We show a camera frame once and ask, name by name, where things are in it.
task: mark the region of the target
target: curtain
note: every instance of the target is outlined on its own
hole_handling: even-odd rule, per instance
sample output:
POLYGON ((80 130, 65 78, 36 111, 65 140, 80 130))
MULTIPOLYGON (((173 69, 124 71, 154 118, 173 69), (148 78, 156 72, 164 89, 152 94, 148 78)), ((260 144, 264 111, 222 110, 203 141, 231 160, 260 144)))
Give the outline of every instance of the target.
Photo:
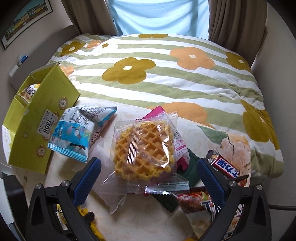
POLYGON ((80 34, 118 35, 108 0, 62 0, 62 3, 80 34))
POLYGON ((109 0, 109 5, 122 35, 160 33, 209 38, 209 0, 109 0))
POLYGON ((209 0, 209 40, 243 56, 251 66, 263 40, 266 0, 209 0))

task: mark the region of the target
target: floral comforter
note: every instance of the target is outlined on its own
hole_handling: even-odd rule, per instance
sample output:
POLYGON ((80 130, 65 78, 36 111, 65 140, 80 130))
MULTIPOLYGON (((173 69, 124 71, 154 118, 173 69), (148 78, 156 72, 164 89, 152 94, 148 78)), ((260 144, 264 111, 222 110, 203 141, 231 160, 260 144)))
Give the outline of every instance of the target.
MULTIPOLYGON (((150 109, 161 105, 166 112, 177 111, 180 117, 233 137, 243 135, 251 147, 253 177, 283 172, 262 93, 246 60, 234 52, 176 34, 83 34, 63 44, 49 63, 54 61, 60 62, 82 97, 150 109)), ((219 134, 210 136, 221 141, 219 134)))

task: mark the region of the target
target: orange flower pattern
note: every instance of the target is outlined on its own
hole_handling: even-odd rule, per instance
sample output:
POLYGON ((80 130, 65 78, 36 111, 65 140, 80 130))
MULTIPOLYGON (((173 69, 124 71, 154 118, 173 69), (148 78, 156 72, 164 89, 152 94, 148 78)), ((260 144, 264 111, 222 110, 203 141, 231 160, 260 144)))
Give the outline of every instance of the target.
POLYGON ((102 79, 105 81, 118 81, 126 85, 135 84, 146 79, 146 69, 152 69, 155 66, 155 63, 149 59, 125 58, 107 69, 103 73, 102 79))
POLYGON ((173 49, 170 55, 178 58, 177 64, 184 69, 194 70, 199 67, 210 69, 215 66, 214 61, 205 51, 195 47, 173 49))
POLYGON ((207 123, 207 112, 206 110, 198 104, 187 103, 187 102, 173 102, 163 104, 161 106, 165 112, 172 113, 174 111, 178 112, 178 116, 184 119, 194 121, 205 126, 215 129, 211 124, 207 123))
POLYGON ((96 46, 100 45, 101 43, 102 43, 101 40, 90 41, 86 48, 90 49, 90 48, 93 48, 93 47, 96 47, 96 46))
POLYGON ((59 66, 61 67, 62 71, 65 73, 65 75, 67 77, 69 77, 69 75, 74 72, 74 68, 72 66, 65 67, 65 66, 63 66, 61 64, 59 66))

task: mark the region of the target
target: price label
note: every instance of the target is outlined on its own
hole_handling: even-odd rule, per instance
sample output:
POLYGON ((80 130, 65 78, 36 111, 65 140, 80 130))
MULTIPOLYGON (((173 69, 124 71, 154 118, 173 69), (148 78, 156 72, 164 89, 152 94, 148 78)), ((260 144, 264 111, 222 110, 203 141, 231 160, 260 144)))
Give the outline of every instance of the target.
POLYGON ((57 115, 50 110, 46 110, 40 122, 37 132, 44 136, 46 139, 50 138, 51 129, 53 124, 57 122, 57 115))

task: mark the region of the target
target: pink snack package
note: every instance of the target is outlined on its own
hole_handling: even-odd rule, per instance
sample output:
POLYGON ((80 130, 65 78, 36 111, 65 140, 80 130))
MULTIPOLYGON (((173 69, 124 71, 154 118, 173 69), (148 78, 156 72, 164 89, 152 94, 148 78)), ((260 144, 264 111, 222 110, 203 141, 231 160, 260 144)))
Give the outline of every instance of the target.
MULTIPOLYGON (((141 120, 148 119, 151 117, 165 115, 166 112, 161 106, 155 107, 147 115, 145 115, 141 120)), ((177 160, 177 168, 181 166, 183 170, 186 170, 189 166, 189 152, 183 141, 178 130, 175 131, 174 135, 174 145, 175 145, 175 159, 177 160)))

